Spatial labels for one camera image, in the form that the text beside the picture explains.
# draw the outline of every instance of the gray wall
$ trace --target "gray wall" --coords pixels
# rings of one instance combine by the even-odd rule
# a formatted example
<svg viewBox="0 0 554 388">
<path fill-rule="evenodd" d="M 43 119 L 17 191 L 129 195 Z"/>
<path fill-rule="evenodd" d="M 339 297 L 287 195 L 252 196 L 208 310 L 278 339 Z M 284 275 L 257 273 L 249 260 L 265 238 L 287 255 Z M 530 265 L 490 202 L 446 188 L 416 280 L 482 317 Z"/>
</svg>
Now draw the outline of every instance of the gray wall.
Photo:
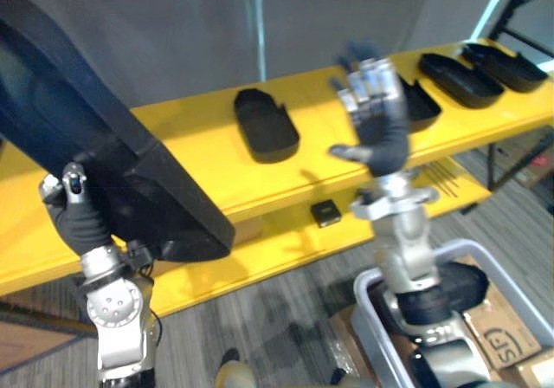
<svg viewBox="0 0 554 388">
<path fill-rule="evenodd" d="M 33 1 L 128 106 L 258 78 L 251 0 Z M 468 38 L 487 2 L 263 0 L 267 73 L 327 66 L 347 40 L 371 37 L 390 52 Z M 551 35 L 549 14 L 516 19 Z"/>
<path fill-rule="evenodd" d="M 489 0 L 425 0 L 404 49 L 464 40 L 472 34 Z"/>
<path fill-rule="evenodd" d="M 267 70 L 279 76 L 328 66 L 347 40 L 402 47 L 425 0 L 264 0 Z"/>
</svg>

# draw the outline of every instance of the black tray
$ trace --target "black tray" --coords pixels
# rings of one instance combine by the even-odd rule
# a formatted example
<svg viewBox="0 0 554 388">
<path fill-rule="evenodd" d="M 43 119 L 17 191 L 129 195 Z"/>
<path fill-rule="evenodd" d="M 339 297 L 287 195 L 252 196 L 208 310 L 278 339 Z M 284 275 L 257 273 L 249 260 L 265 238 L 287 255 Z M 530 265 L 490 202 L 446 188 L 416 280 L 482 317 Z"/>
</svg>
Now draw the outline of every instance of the black tray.
<svg viewBox="0 0 554 388">
<path fill-rule="evenodd" d="M 424 130 L 439 118 L 441 107 L 425 92 L 418 81 L 410 85 L 400 77 L 400 82 L 408 103 L 409 130 L 411 133 Z"/>
<path fill-rule="evenodd" d="M 422 55 L 419 67 L 464 107 L 488 107 L 504 92 L 497 81 L 478 67 L 466 68 L 450 57 L 427 53 Z"/>
<path fill-rule="evenodd" d="M 548 78 L 520 53 L 510 56 L 497 48 L 468 43 L 461 55 L 514 91 L 531 92 Z"/>
<path fill-rule="evenodd" d="M 270 94 L 243 89 L 235 98 L 235 115 L 250 155 L 258 163 L 277 163 L 295 154 L 300 136 L 284 105 Z"/>
</svg>

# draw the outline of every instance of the yellow shelving unit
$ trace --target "yellow shelving unit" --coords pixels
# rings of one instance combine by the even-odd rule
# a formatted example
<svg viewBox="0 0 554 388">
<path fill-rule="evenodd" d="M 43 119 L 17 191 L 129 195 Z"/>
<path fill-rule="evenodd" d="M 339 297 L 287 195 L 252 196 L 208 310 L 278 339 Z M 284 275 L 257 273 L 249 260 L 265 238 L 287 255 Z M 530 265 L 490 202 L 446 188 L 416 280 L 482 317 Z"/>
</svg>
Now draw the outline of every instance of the yellow shelving unit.
<svg viewBox="0 0 554 388">
<path fill-rule="evenodd" d="M 430 217 L 482 201 L 490 194 L 451 158 L 423 167 L 414 185 L 432 185 L 439 191 L 440 200 L 427 205 Z M 173 266 L 159 262 L 154 271 L 152 308 L 159 314 L 170 314 L 371 239 L 370 223 L 356 219 L 349 211 L 356 190 L 353 187 L 325 196 L 340 210 L 339 223 L 319 228 L 310 206 L 322 197 L 313 197 L 264 215 L 262 236 L 233 248 L 226 258 Z"/>
<path fill-rule="evenodd" d="M 452 43 L 391 56 L 401 75 L 408 82 L 418 78 L 442 108 L 441 116 L 431 127 L 410 135 L 408 166 L 424 165 L 552 121 L 554 89 L 550 80 L 529 94 L 507 89 L 490 107 L 473 110 L 458 105 L 416 68 L 423 52 L 457 55 L 460 48 L 460 43 Z M 176 271 L 186 271 L 187 275 L 195 277 L 194 280 L 179 284 L 182 293 L 177 298 L 184 300 L 180 306 L 191 304 L 193 299 L 205 300 L 210 294 L 220 294 L 226 289 L 238 287 L 234 282 L 245 285 L 370 237 L 356 233 L 351 234 L 351 237 L 343 236 L 348 234 L 340 231 L 349 224 L 345 206 L 342 207 L 344 220 L 340 226 L 318 230 L 318 234 L 325 236 L 325 239 L 317 238 L 319 235 L 312 231 L 313 226 L 301 226 L 307 225 L 304 218 L 307 215 L 296 215 L 295 212 L 295 208 L 305 208 L 309 202 L 325 200 L 337 193 L 337 199 L 340 200 L 346 190 L 369 180 L 366 169 L 361 165 L 332 158 L 326 153 L 332 144 L 355 143 L 355 134 L 346 112 L 328 86 L 329 77 L 337 74 L 340 74 L 339 69 L 325 68 L 250 85 L 269 92 L 278 102 L 286 103 L 300 133 L 298 152 L 274 165 L 260 165 L 252 160 L 235 123 L 232 103 L 238 90 L 243 87 L 132 110 L 155 136 L 164 141 L 231 222 L 262 217 L 266 229 L 264 236 L 268 236 L 268 232 L 269 236 L 274 236 L 269 241 L 265 241 L 269 239 L 267 237 L 256 241 L 259 250 L 252 251 L 264 254 L 264 259 L 267 257 L 266 261 L 256 258 L 256 262 L 261 265 L 260 271 L 266 272 L 251 273 L 248 270 L 246 276 L 250 278 L 247 280 L 234 276 L 223 279 L 227 277 L 225 274 L 230 273 L 220 273 L 218 282 L 225 282 L 215 286 L 209 280 L 207 264 L 177 268 Z M 14 146 L 3 144 L 0 150 L 0 204 L 3 209 L 0 217 L 0 295 L 80 270 L 77 256 L 56 235 L 38 197 L 37 185 L 45 174 Z M 445 204 L 444 207 L 452 210 L 459 206 Z M 272 233 L 275 228 L 280 228 L 282 233 Z M 310 237 L 311 241 L 306 241 L 304 249 L 298 249 L 300 238 L 306 237 Z M 288 248 L 288 251 L 284 251 L 287 256 L 283 260 L 290 260 L 289 263 L 277 262 L 279 257 L 261 250 L 269 243 L 271 248 L 280 245 Z M 217 268 L 221 262 L 236 260 L 240 254 L 246 253 L 245 249 L 250 248 L 249 245 L 254 245 L 254 242 L 235 248 L 227 261 L 210 262 L 210 268 Z M 164 277 L 160 278 L 161 288 L 164 287 Z M 185 288 L 189 285 L 194 291 Z M 173 311 L 169 304 L 158 306 L 162 301 L 158 301 L 157 296 L 154 303 L 160 312 Z"/>
</svg>

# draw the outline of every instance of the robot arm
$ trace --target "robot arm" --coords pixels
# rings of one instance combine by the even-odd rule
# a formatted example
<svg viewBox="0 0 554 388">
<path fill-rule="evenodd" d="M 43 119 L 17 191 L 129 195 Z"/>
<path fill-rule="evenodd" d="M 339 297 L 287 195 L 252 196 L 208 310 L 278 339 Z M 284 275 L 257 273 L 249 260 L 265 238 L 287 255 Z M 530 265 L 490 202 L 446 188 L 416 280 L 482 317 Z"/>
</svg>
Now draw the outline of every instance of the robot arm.
<svg viewBox="0 0 554 388">
<path fill-rule="evenodd" d="M 452 311 L 428 242 L 422 204 L 438 198 L 431 188 L 412 189 L 402 172 L 408 157 L 408 120 L 401 83 L 392 63 L 375 49 L 351 45 L 339 59 L 351 89 L 332 81 L 356 129 L 359 145 L 334 145 L 330 154 L 368 166 L 377 194 L 363 193 L 352 205 L 375 231 L 375 262 L 387 290 L 384 312 L 419 348 L 412 368 L 424 386 L 452 388 L 490 376 L 460 315 Z"/>
<path fill-rule="evenodd" d="M 448 300 L 437 287 L 439 276 L 422 207 L 437 195 L 432 189 L 413 190 L 408 175 L 402 172 L 409 152 L 402 85 L 390 60 L 380 58 L 375 49 L 352 44 L 349 52 L 359 70 L 345 57 L 339 63 L 347 72 L 351 90 L 336 80 L 332 85 L 351 117 L 360 145 L 334 145 L 329 152 L 367 165 L 376 178 L 379 197 L 366 195 L 352 209 L 357 217 L 372 221 L 379 248 L 377 265 L 390 290 L 399 296 L 404 316 L 415 322 L 424 320 L 425 315 L 432 316 L 431 322 L 445 320 Z M 421 299 L 437 297 L 441 300 L 437 309 L 430 311 L 425 303 L 427 307 L 420 311 L 418 307 L 425 301 Z"/>
<path fill-rule="evenodd" d="M 100 387 L 155 386 L 156 322 L 149 308 L 153 280 L 133 271 L 89 196 L 81 165 L 68 164 L 61 182 L 47 175 L 42 201 L 59 235 L 80 258 L 87 312 L 98 330 Z"/>
</svg>

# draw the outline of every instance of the black glove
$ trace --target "black glove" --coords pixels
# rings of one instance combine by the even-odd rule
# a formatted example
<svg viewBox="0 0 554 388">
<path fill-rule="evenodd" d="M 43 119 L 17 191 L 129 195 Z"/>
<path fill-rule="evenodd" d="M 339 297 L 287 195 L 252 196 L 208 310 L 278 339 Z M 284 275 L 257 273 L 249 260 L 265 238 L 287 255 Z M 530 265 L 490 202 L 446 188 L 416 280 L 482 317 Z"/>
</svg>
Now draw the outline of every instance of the black glove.
<svg viewBox="0 0 554 388">
<path fill-rule="evenodd" d="M 359 145 L 334 145 L 329 153 L 368 166 L 374 177 L 400 171 L 408 158 L 408 118 L 403 88 L 396 70 L 369 45 L 349 46 L 338 63 L 350 88 L 336 79 L 337 91 L 356 129 Z M 358 70 L 351 65 L 357 63 Z"/>
<path fill-rule="evenodd" d="M 66 165 L 61 182 L 48 174 L 39 192 L 61 239 L 77 255 L 113 243 L 104 218 L 87 193 L 87 175 L 82 165 Z"/>
</svg>

